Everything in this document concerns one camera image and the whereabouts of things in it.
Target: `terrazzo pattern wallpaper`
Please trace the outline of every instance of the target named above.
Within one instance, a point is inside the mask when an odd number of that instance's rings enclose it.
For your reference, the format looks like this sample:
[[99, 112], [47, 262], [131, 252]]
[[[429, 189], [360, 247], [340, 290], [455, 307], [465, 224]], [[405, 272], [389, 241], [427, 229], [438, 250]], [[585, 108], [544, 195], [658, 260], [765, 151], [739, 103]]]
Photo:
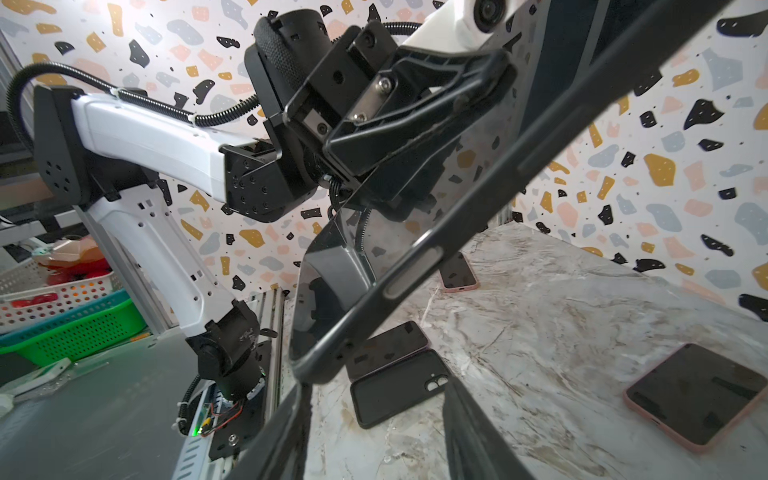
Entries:
[[737, 0], [638, 78], [511, 220], [768, 321], [767, 8]]
[[[545, 12], [546, 0], [516, 2], [526, 12], [529, 3]], [[253, 94], [243, 52], [253, 44], [253, 27], [261, 16], [317, 9], [329, 37], [336, 38], [350, 25], [373, 19], [424, 22], [442, 5], [429, 0], [2, 0], [0, 30], [23, 65], [60, 61], [113, 84], [143, 88], [152, 98], [179, 108], [208, 114]], [[533, 65], [538, 55], [529, 46], [534, 32], [535, 19], [522, 15], [508, 26], [509, 38], [525, 39], [514, 50], [521, 84], [530, 83], [525, 66]], [[95, 91], [60, 75], [38, 79]], [[262, 121], [257, 109], [222, 129], [266, 138]], [[190, 185], [165, 179], [174, 218], [205, 264], [228, 279], [223, 284], [238, 298], [294, 288], [304, 250], [327, 222], [326, 190], [318, 189], [301, 207], [264, 224], [233, 214]]]

